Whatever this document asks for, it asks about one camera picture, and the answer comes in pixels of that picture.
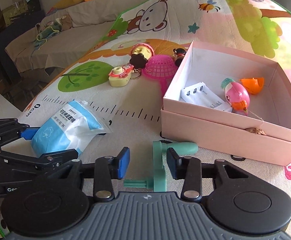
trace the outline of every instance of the orange plastic egg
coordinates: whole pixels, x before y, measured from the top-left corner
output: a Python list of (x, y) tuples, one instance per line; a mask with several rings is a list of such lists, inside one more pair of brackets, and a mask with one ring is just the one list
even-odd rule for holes
[(255, 95), (260, 93), (264, 85), (264, 78), (247, 78), (240, 79), (244, 88), (248, 91), (248, 93)]

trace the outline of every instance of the pink strainer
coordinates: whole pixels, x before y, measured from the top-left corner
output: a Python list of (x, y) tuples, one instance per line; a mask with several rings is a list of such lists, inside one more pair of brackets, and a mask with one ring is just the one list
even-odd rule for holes
[(169, 55), (154, 55), (145, 65), (142, 74), (160, 81), (162, 96), (168, 89), (167, 82), (171, 81), (178, 67)]

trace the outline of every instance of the string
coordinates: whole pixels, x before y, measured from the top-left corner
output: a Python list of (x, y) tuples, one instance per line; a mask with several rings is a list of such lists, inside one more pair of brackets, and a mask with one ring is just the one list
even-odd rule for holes
[(259, 118), (261, 121), (264, 122), (264, 120), (263, 120), (260, 116), (256, 115), (254, 112), (251, 112), (250, 110), (248, 110), (248, 111), (249, 111), (251, 114), (253, 114), (255, 117)]

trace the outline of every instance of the pink toy fish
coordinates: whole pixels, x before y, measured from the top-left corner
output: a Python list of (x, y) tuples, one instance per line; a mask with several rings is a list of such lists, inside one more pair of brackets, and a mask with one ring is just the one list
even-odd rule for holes
[(236, 111), (244, 112), (248, 116), (250, 97), (243, 85), (235, 82), (231, 78), (226, 78), (221, 83), (221, 88), (226, 94), (226, 100)]

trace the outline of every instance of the star print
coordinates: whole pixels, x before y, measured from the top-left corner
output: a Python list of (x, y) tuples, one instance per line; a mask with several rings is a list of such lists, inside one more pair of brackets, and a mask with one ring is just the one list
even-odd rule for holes
[(199, 29), (199, 26), (197, 26), (196, 23), (194, 23), (193, 25), (189, 25), (188, 27), (188, 33), (196, 33), (197, 29)]

